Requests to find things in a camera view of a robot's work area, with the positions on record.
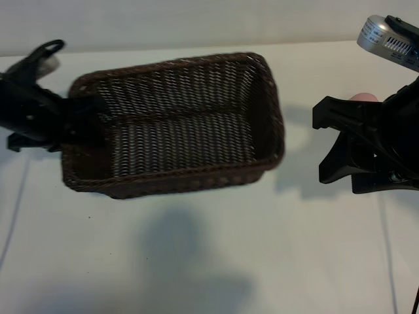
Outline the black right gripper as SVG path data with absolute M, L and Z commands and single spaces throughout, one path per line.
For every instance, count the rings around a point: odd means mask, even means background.
M 418 80 L 383 103 L 327 96 L 312 109 L 312 127 L 338 131 L 377 129 L 383 148 L 382 152 L 374 151 L 374 157 L 367 147 L 340 132 L 319 165 L 321 183 L 330 184 L 352 175 L 354 194 L 418 190 Z

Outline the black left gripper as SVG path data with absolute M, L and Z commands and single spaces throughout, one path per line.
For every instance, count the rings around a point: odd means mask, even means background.
M 1 74 L 1 127 L 12 132 L 7 148 L 59 151 L 63 144 L 102 147 L 105 136 L 99 115 L 107 112 L 101 96 L 62 98 L 37 83 Z

